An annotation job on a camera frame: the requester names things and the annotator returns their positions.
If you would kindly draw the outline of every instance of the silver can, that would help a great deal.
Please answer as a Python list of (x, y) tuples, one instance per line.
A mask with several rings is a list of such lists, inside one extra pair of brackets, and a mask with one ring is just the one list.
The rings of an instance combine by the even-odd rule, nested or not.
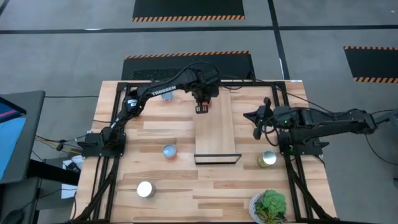
[(155, 195), (156, 188), (148, 181), (142, 181), (137, 187), (137, 194), (143, 198), (151, 198)]

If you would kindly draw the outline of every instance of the wooden block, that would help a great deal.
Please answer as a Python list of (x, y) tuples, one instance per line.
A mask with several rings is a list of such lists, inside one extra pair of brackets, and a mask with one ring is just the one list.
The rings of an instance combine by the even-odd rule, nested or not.
[[(220, 89), (218, 97), (211, 100), (207, 114), (194, 115), (195, 154), (235, 154), (234, 126), (231, 95)], [(236, 157), (212, 157), (212, 162), (236, 161)]]

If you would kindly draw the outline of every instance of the concrete floor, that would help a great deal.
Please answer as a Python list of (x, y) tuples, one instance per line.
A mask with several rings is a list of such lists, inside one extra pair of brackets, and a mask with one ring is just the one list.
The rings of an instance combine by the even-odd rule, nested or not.
[[(270, 26), (267, 1), (243, 0), (245, 21), (132, 23), (132, 0), (10, 0), (0, 30), (184, 26)], [(278, 0), (280, 26), (397, 24), (396, 0)], [(353, 82), (345, 45), (397, 47), (398, 30), (282, 31), (291, 79), (303, 80), (307, 97), (333, 111), (396, 108), (398, 86)], [(281, 79), (273, 31), (128, 34), (0, 35), (0, 93), (45, 90), (47, 95), (97, 95), (103, 80), (119, 80), (126, 55), (250, 50), (256, 75)], [(68, 139), (90, 129), (96, 99), (46, 99), (38, 134)], [(396, 223), (398, 168), (380, 161), (364, 136), (325, 138), (328, 180), (343, 220)], [(398, 162), (396, 131), (388, 124), (369, 137), (382, 157)], [(36, 144), (41, 158), (58, 152)], [(68, 219), (70, 207), (40, 213), (40, 223)]]

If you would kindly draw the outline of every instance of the green leafy vegetable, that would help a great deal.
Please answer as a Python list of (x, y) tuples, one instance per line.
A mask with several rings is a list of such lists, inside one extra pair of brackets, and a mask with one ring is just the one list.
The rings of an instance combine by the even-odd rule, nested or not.
[(266, 224), (276, 224), (285, 221), (285, 196), (275, 190), (266, 190), (254, 204), (256, 215)]

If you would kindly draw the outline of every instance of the wooden board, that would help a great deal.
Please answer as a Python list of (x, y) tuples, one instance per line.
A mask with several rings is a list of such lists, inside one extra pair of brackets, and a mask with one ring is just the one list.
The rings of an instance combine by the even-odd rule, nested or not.
[[(235, 154), (231, 95), (223, 87), (207, 114), (194, 114), (195, 154)], [(196, 157), (198, 162), (234, 162), (235, 157)]]
[[(103, 82), (94, 119), (110, 120), (116, 85), (117, 82)], [(286, 86), (289, 93), (305, 98), (303, 83), (286, 81)], [(196, 103), (189, 93), (174, 91), (173, 94), (174, 100), (169, 104), (163, 103), (160, 96), (151, 98), (142, 116), (126, 125), (127, 145), (120, 160), (111, 222), (251, 222), (248, 213), (250, 198), (265, 189), (275, 189), (286, 196), (287, 218), (293, 221), (289, 183), (279, 149), (271, 146), (265, 138), (255, 140), (252, 136), (254, 125), (242, 115), (255, 111), (263, 104), (265, 96), (272, 99), (271, 88), (231, 90), (235, 149), (242, 154), (235, 165), (195, 165), (193, 115)], [(308, 106), (293, 96), (289, 96), (289, 102), (291, 106)], [(97, 133), (105, 126), (94, 122), (92, 130)], [(270, 139), (275, 141), (275, 135), (270, 134)], [(176, 160), (164, 158), (162, 148), (165, 144), (176, 146)], [(276, 165), (260, 169), (256, 157), (267, 150), (277, 152)], [(335, 216), (323, 164), (313, 156), (302, 156), (302, 160), (309, 191), (327, 213)], [(76, 193), (77, 214), (90, 201), (96, 163), (97, 158), (91, 157), (83, 164)], [(137, 184), (142, 180), (148, 180), (157, 187), (153, 198), (137, 196)], [(302, 195), (299, 189), (297, 192), (304, 217)], [(105, 204), (106, 197), (100, 217), (104, 217)]]

